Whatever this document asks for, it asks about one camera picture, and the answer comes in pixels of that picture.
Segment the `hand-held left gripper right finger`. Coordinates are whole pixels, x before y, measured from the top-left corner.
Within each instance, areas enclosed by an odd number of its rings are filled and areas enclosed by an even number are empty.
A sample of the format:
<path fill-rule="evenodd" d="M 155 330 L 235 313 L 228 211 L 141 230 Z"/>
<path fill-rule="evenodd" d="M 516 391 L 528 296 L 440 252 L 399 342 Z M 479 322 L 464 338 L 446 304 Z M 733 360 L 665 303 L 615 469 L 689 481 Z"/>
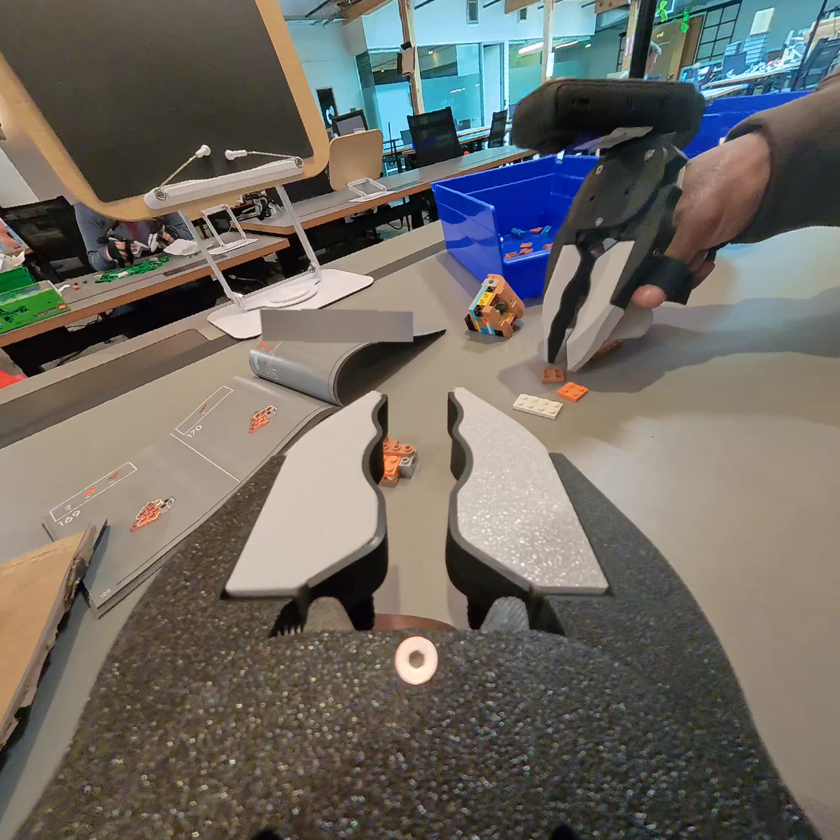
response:
<path fill-rule="evenodd" d="M 609 584 L 546 447 L 464 387 L 448 394 L 446 566 L 474 610 L 513 596 L 604 595 Z"/>

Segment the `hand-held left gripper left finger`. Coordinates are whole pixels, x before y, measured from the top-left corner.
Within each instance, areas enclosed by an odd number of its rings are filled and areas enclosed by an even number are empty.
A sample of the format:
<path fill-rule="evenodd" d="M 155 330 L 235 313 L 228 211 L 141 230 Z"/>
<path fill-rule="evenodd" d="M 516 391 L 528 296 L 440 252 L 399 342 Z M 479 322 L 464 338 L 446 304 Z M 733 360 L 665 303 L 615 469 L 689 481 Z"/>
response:
<path fill-rule="evenodd" d="M 388 566 L 382 444 L 387 397 L 371 391 L 286 452 L 224 587 L 233 599 L 331 596 L 354 609 Z"/>

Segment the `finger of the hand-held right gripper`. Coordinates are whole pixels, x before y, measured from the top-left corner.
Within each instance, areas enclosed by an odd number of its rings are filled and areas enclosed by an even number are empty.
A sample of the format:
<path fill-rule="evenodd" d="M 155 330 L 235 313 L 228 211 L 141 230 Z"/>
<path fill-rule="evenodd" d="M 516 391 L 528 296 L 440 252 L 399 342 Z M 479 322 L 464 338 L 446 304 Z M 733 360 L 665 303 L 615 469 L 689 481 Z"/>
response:
<path fill-rule="evenodd" d="M 585 298 L 585 254 L 578 245 L 566 244 L 559 251 L 547 278 L 542 299 L 542 329 L 546 364 L 555 364 Z"/>
<path fill-rule="evenodd" d="M 653 311 L 628 303 L 612 303 L 635 243 L 620 242 L 595 261 L 589 295 L 579 309 L 574 327 L 565 341 L 568 372 L 578 371 L 605 342 L 637 339 L 653 323 Z"/>

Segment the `pile of brown bricks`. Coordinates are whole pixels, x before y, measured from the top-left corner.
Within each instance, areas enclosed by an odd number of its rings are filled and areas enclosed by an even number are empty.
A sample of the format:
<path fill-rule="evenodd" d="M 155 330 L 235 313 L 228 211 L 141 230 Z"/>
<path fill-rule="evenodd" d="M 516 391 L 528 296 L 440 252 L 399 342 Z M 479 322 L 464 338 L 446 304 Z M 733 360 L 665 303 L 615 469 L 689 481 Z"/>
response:
<path fill-rule="evenodd" d="M 510 232 L 500 236 L 500 249 L 505 262 L 510 263 L 515 259 L 541 253 L 548 254 L 551 251 L 554 237 L 558 232 L 557 227 L 545 225 L 525 230 L 528 231 L 525 239 L 511 238 Z"/>

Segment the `orange grey brick assembly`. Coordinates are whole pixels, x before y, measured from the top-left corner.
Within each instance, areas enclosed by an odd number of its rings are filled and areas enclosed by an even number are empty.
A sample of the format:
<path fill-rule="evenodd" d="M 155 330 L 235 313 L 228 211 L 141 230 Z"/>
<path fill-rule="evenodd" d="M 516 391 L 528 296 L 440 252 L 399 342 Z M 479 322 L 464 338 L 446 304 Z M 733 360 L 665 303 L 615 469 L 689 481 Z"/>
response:
<path fill-rule="evenodd" d="M 382 487 L 395 487 L 400 480 L 413 478 L 418 465 L 418 453 L 411 444 L 402 444 L 396 438 L 385 436 L 382 441 Z"/>

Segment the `white brick plate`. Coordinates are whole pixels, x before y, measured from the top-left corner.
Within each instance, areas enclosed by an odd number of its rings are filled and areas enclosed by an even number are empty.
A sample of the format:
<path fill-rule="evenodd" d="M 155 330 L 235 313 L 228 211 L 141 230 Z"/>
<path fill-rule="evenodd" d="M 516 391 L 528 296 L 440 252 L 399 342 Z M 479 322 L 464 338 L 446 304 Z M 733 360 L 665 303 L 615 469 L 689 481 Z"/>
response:
<path fill-rule="evenodd" d="M 552 421 L 558 417 L 562 407 L 563 405 L 560 402 L 524 393 L 520 394 L 512 404 L 514 411 Z"/>

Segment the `person's right forearm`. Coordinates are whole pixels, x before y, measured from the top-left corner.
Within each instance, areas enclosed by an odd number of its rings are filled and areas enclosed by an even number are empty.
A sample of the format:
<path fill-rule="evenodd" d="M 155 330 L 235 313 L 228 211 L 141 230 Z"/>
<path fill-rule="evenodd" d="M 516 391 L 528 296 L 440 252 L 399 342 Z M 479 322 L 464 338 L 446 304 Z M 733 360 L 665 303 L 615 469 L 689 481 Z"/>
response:
<path fill-rule="evenodd" d="M 751 225 L 733 242 L 756 244 L 812 227 L 839 227 L 839 73 L 808 95 L 738 123 L 726 141 L 761 133 L 770 180 Z"/>

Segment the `grey desk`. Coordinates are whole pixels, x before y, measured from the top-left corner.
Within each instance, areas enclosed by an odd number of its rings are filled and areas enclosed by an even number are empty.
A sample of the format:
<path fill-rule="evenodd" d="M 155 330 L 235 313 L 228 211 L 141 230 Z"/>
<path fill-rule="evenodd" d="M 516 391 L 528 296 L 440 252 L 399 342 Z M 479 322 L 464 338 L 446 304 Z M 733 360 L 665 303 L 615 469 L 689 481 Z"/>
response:
<path fill-rule="evenodd" d="M 291 597 L 225 584 L 289 447 L 171 552 L 132 607 L 87 615 L 50 667 L 69 718 L 2 808 L 15 838 L 838 837 L 838 232 L 732 246 L 686 307 L 542 396 L 540 306 L 510 340 L 456 323 L 477 281 L 401 266 L 354 309 L 443 328 L 362 387 L 418 453 L 379 488 L 409 601 L 448 603 L 448 394 L 464 387 L 549 450 L 609 584 L 554 595 L 521 632 L 430 632 L 433 675 L 399 677 L 407 631 L 282 635 Z M 2 453 L 2 553 L 52 505 L 157 441 L 254 342 Z"/>

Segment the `long office desk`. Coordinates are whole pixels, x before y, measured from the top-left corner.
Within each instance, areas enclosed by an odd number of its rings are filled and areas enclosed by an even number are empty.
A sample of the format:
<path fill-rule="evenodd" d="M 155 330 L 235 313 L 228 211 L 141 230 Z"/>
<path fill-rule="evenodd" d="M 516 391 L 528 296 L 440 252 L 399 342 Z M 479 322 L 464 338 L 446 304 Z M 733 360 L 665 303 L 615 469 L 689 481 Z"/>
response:
<path fill-rule="evenodd" d="M 70 287 L 60 293 L 66 304 L 65 310 L 59 311 L 55 317 L 3 333 L 1 346 L 6 347 L 66 327 L 212 275 L 213 270 L 207 259 L 197 254 L 172 257 L 163 265 L 142 274 L 119 277 L 108 282 L 101 282 L 99 273 L 67 280 Z"/>
<path fill-rule="evenodd" d="M 517 146 L 505 145 L 497 149 L 481 150 L 458 159 L 387 176 L 381 180 L 386 188 L 382 196 L 368 196 L 364 201 L 355 203 L 351 200 L 350 190 L 345 189 L 294 203 L 292 209 L 302 228 L 315 228 L 384 204 L 425 193 L 436 182 L 485 172 L 506 164 L 525 161 L 533 156 L 534 153 L 531 150 L 524 150 Z"/>

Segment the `person's right hand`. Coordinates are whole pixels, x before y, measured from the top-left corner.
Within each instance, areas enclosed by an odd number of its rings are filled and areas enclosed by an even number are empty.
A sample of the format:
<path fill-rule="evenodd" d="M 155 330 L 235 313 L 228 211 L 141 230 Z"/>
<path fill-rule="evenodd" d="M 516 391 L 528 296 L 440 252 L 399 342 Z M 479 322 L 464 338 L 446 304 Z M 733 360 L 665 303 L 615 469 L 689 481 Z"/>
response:
<path fill-rule="evenodd" d="M 687 266 L 693 287 L 714 270 L 717 249 L 751 225 L 767 190 L 770 169 L 770 147 L 757 132 L 688 162 L 666 255 Z"/>

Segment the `brown yellow brick assembly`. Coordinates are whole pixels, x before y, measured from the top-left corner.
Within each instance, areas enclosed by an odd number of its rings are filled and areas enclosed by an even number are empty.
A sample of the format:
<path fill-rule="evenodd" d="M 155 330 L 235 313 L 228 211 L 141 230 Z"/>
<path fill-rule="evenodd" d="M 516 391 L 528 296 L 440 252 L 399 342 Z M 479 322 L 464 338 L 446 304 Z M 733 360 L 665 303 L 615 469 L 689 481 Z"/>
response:
<path fill-rule="evenodd" d="M 471 332 L 509 339 L 525 311 L 523 301 L 504 277 L 489 274 L 469 305 L 465 325 Z"/>

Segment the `black pole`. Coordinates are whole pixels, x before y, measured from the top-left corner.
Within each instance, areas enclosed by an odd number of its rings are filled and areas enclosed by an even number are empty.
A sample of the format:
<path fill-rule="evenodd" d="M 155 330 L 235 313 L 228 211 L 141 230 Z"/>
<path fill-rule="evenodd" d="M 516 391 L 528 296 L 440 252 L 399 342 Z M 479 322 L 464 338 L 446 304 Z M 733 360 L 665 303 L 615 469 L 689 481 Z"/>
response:
<path fill-rule="evenodd" d="M 626 32 L 623 74 L 631 80 L 647 79 L 655 68 L 660 48 L 653 44 L 657 1 L 632 1 Z"/>

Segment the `grey instruction booklet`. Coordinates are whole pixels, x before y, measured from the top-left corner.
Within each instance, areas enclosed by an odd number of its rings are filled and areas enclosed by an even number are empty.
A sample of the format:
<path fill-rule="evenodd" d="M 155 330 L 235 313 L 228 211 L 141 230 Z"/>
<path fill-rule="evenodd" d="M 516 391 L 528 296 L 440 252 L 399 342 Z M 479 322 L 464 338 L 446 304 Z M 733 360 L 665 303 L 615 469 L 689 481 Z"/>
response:
<path fill-rule="evenodd" d="M 82 582 L 93 615 L 148 579 L 270 458 L 444 330 L 415 327 L 411 342 L 260 339 L 248 373 L 214 387 L 152 445 L 53 504 L 44 525 L 55 541 L 105 525 Z"/>

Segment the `scattered green bricks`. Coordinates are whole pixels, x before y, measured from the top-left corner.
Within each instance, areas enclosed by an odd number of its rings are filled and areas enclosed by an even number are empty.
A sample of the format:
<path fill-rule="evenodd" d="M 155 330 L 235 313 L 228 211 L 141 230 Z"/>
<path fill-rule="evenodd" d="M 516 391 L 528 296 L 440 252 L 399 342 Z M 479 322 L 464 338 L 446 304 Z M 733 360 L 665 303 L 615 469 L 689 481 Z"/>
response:
<path fill-rule="evenodd" d="M 93 283 L 95 285 L 102 285 L 115 282 L 117 280 L 129 279 L 146 275 L 152 271 L 162 268 L 171 261 L 171 256 L 167 254 L 158 254 L 149 256 L 146 259 L 135 261 L 134 263 L 106 270 L 95 276 Z"/>

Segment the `green brick box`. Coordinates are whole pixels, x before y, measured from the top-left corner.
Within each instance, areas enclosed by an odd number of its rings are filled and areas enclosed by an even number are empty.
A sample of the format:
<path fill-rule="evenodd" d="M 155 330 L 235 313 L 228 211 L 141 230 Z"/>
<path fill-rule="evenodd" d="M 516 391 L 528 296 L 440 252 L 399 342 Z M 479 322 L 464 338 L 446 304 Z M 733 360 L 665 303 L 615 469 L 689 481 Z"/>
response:
<path fill-rule="evenodd" d="M 1 273 L 1 334 L 28 327 L 69 311 L 49 280 L 37 280 L 26 265 Z"/>

